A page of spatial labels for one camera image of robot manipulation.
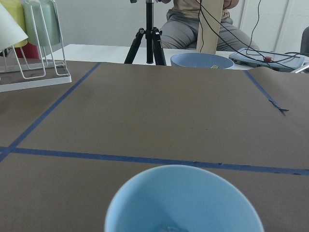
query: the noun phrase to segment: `white lampshade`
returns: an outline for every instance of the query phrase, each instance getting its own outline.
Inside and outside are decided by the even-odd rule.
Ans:
[[[0,51],[26,38],[28,36],[0,3]]]

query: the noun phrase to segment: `fork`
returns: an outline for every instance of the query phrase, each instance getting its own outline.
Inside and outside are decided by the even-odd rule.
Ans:
[[[216,64],[214,64],[214,65],[211,66],[211,69],[218,69],[218,68],[219,68],[219,66],[216,65]]]

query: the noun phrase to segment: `electronic device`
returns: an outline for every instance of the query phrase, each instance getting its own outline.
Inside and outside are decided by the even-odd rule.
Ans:
[[[292,72],[304,63],[305,58],[297,55],[288,55],[274,52],[256,51],[242,48],[229,55],[236,64],[251,67],[269,67],[280,72]]]

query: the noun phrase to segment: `black cable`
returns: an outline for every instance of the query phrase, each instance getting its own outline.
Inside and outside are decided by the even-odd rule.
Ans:
[[[251,43],[252,43],[252,38],[253,38],[253,32],[254,32],[254,30],[255,30],[255,28],[257,27],[257,25],[258,25],[258,23],[259,23],[259,21],[260,21],[260,4],[261,4],[261,1],[262,0],[260,0],[259,1],[259,4],[257,5],[257,22],[256,22],[256,24],[255,24],[255,26],[254,26],[254,28],[253,28],[253,30],[252,30],[252,33],[251,33],[251,38],[250,38],[250,44],[249,44],[249,46],[247,47],[247,50],[246,50],[246,54],[248,55],[248,49],[249,49],[249,47],[251,46]]]
[[[202,11],[202,8],[200,7],[199,8],[199,11],[198,11],[198,15],[201,13]],[[201,32],[202,32],[202,35],[203,35],[203,26],[201,24],[201,21],[199,20],[199,24],[200,24],[200,27],[201,27]],[[201,46],[201,50],[199,52],[202,52],[202,47],[204,46],[204,37],[202,36],[202,46]]]
[[[269,52],[270,54],[274,54],[274,55],[278,55],[278,53],[274,53],[274,52]],[[286,56],[286,57],[288,57],[288,58],[284,58],[284,59],[280,59],[280,60],[276,60],[275,62],[282,62],[282,61],[285,61],[285,60],[288,60],[288,59],[292,59],[292,58],[299,58],[299,57],[297,57],[297,55],[300,55],[300,53],[298,53],[298,52],[292,52],[294,55],[293,56],[289,56],[287,53],[285,53],[285,54],[279,54],[280,56]],[[250,53],[248,53],[248,52],[246,52],[246,54],[247,55],[249,55],[249,56],[259,56],[259,54],[250,54]]]
[[[198,2],[198,0],[196,0],[196,2],[199,3],[200,12],[202,13],[203,18],[205,19],[207,25],[210,27],[210,29],[212,30],[212,32],[215,33],[227,46],[229,46],[233,51],[237,52],[238,54],[240,54],[240,55],[242,55],[242,56],[244,56],[244,57],[246,57],[246,58],[249,58],[249,59],[252,59],[252,60],[255,60],[255,61],[259,61],[259,62],[265,63],[265,64],[267,64],[270,68],[272,68],[271,65],[269,64],[269,62],[265,62],[264,60],[254,59],[254,58],[252,58],[252,57],[246,56],[246,55],[240,53],[239,51],[237,51],[236,49],[234,49],[232,46],[230,46],[230,45],[229,45],[217,32],[215,32],[214,29],[210,26],[210,24],[209,24],[209,22],[207,21],[207,19],[206,19],[205,15],[204,15],[203,11],[201,10],[201,8],[203,8],[203,9],[204,9],[204,10],[205,10],[217,23],[219,23],[224,29],[226,29],[229,33],[231,33],[231,34],[232,34],[237,40],[239,40],[242,44],[244,44],[244,45],[246,45],[248,48],[251,48],[252,50],[254,50],[252,47],[248,46],[248,45],[245,44],[243,41],[241,41],[237,36],[235,36],[230,30],[228,30],[224,25],[222,25],[222,23],[219,22],[215,17],[213,17],[213,16],[209,13],[209,11],[208,11],[204,6],[202,6],[202,0],[200,0],[200,2]],[[266,59],[266,57],[263,56],[259,51],[255,50],[255,52],[258,53],[259,55],[261,55],[264,59]],[[277,63],[277,64],[279,64],[279,65],[281,65],[281,66],[284,66],[284,67],[286,67],[286,68],[288,68],[288,69],[294,70],[293,68],[288,67],[288,66],[286,66],[286,65],[284,65],[284,64],[278,63],[278,62],[276,62],[276,61],[271,61],[270,63]]]
[[[285,54],[296,54],[309,57],[309,53],[300,53],[300,52],[286,52]]]

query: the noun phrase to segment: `white table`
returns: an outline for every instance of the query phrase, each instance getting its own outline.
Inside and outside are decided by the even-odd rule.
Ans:
[[[73,61],[90,61],[90,62],[111,62],[124,63],[130,47],[124,46],[105,46],[105,45],[85,45],[85,44],[69,44],[64,47],[66,60]],[[175,54],[197,52],[190,49],[164,49],[166,64],[170,66],[170,58]],[[232,52],[217,51],[216,54],[228,58]],[[53,53],[54,59],[63,59],[62,50]],[[147,48],[140,47],[133,64],[145,64],[147,60]],[[247,70],[249,66],[235,64],[234,69]]]

